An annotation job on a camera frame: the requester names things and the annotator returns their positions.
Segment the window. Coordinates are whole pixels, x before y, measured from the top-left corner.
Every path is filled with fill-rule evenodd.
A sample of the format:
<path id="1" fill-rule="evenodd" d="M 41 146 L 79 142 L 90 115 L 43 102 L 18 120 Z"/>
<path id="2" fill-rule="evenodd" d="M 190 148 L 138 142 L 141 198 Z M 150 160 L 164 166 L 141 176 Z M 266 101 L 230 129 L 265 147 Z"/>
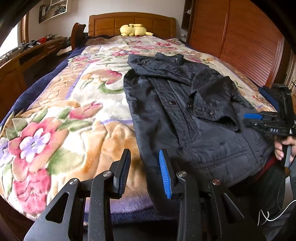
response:
<path id="1" fill-rule="evenodd" d="M 15 49 L 19 45 L 18 39 L 18 25 L 15 25 L 1 45 L 0 56 Z"/>

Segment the wall bookshelf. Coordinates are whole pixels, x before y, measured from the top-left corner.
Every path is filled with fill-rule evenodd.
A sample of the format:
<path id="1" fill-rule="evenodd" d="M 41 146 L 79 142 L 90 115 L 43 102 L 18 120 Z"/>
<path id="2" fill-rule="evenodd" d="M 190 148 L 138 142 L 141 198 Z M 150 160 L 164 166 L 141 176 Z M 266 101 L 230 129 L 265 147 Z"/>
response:
<path id="1" fill-rule="evenodd" d="M 71 13 L 71 5 L 72 1 L 70 0 L 45 1 L 39 7 L 39 23 Z"/>

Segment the wooden chair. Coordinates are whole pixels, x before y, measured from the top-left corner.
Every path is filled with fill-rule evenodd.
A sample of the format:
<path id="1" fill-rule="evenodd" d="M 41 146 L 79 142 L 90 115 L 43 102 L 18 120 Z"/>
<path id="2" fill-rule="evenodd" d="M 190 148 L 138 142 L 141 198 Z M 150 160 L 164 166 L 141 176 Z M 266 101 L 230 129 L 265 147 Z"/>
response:
<path id="1" fill-rule="evenodd" d="M 80 23 L 75 23 L 74 24 L 74 26 L 72 28 L 72 32 L 71 32 L 71 37 L 70 37 L 72 51 L 74 51 L 84 41 L 84 39 L 85 39 L 85 34 L 84 34 L 85 27 L 86 27 L 85 24 L 80 24 Z"/>

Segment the navy blue bedsheet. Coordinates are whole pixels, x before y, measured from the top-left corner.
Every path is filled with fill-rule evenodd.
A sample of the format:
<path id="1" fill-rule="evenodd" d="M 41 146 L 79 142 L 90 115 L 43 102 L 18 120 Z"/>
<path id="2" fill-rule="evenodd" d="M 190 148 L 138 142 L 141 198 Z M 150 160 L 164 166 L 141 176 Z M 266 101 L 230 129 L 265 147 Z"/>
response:
<path id="1" fill-rule="evenodd" d="M 63 56 L 51 53 L 44 57 L 40 64 L 30 67 L 24 80 L 17 77 L 16 73 L 9 72 L 11 77 L 1 80 L 1 126 L 11 113 L 27 110 L 49 82 L 66 68 L 68 59 L 78 56 L 84 49 L 85 46 L 81 45 Z"/>

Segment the black jacket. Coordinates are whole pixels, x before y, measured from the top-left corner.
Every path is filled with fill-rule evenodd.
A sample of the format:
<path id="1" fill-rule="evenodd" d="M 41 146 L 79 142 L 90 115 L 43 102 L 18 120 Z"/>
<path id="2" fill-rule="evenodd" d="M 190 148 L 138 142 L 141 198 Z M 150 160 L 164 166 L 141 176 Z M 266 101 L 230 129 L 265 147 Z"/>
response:
<path id="1" fill-rule="evenodd" d="M 180 54 L 130 55 L 127 62 L 123 87 L 157 213 L 177 211 L 164 192 L 162 149 L 203 185 L 218 178 L 229 187 L 263 168 L 273 137 L 244 125 L 255 108 L 228 76 Z"/>

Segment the long wooden desk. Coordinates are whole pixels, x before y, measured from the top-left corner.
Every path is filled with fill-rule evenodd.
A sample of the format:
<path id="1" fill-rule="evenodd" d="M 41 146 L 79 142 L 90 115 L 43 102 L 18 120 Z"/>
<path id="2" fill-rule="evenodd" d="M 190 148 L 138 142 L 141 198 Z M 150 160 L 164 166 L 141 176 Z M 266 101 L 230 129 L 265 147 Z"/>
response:
<path id="1" fill-rule="evenodd" d="M 57 53 L 65 47 L 66 37 L 58 37 L 22 52 L 1 66 L 1 119 L 16 99 L 61 61 Z"/>

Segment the yellow plush toy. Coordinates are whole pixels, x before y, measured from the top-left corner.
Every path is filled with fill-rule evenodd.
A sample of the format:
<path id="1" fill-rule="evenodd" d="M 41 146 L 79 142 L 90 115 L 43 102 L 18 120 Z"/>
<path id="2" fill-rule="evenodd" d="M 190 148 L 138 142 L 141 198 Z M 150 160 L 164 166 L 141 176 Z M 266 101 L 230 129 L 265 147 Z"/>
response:
<path id="1" fill-rule="evenodd" d="M 122 25 L 119 29 L 122 36 L 153 36 L 142 24 Z"/>

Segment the wooden louvered wardrobe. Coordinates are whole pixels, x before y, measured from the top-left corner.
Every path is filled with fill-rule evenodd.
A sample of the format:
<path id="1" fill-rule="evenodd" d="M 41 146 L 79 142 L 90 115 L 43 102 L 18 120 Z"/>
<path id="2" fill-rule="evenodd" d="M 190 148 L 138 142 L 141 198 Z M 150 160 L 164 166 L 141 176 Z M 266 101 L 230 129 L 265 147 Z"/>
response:
<path id="1" fill-rule="evenodd" d="M 285 81 L 291 48 L 251 1 L 194 1 L 187 42 L 230 64 L 257 86 Z"/>

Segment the floral bed blanket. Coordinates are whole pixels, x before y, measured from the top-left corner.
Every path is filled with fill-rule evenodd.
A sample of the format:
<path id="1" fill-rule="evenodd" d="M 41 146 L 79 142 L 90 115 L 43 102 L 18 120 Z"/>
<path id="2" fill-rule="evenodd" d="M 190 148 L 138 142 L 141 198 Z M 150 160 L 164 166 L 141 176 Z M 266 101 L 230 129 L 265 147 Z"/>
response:
<path id="1" fill-rule="evenodd" d="M 70 179 L 94 178 L 129 149 L 126 189 L 121 199 L 111 201 L 111 214 L 119 217 L 154 209 L 123 81 L 130 71 L 130 55 L 152 57 L 157 53 L 180 54 L 205 64 L 228 76 L 255 113 L 273 110 L 235 71 L 178 39 L 90 39 L 27 110 L 11 113 L 1 126 L 1 196 L 36 220 Z"/>

